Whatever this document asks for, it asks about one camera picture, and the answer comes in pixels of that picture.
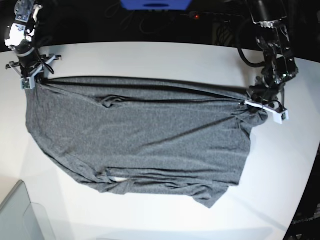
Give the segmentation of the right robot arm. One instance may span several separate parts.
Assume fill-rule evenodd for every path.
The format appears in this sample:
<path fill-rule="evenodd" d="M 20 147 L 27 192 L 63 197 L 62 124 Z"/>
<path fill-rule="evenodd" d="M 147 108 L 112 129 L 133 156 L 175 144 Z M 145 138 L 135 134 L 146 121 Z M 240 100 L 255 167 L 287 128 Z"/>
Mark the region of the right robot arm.
<path fill-rule="evenodd" d="M 17 62 L 10 61 L 5 68 L 19 75 L 23 90 L 35 88 L 36 82 L 44 78 L 45 70 L 54 74 L 51 63 L 62 58 L 61 55 L 40 54 L 40 48 L 50 39 L 36 39 L 40 26 L 38 15 L 43 8 L 43 0 L 18 0 L 14 6 L 15 19 L 7 26 L 4 35 L 5 45 L 18 58 Z"/>

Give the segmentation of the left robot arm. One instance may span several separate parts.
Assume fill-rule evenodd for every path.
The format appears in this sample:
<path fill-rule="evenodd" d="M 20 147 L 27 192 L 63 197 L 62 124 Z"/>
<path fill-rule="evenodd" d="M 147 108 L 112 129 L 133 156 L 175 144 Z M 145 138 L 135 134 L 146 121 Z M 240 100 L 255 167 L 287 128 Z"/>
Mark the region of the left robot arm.
<path fill-rule="evenodd" d="M 236 47 L 247 66 L 262 69 L 261 75 L 256 77 L 255 85 L 248 89 L 248 104 L 286 119 L 285 85 L 297 76 L 299 69 L 283 21 L 287 17 L 284 3 L 281 0 L 247 0 L 246 4 L 250 18 L 242 22 L 236 31 Z M 260 63 L 250 62 L 241 47 L 240 36 L 249 23 L 259 27 L 255 39 L 263 52 L 264 61 Z"/>

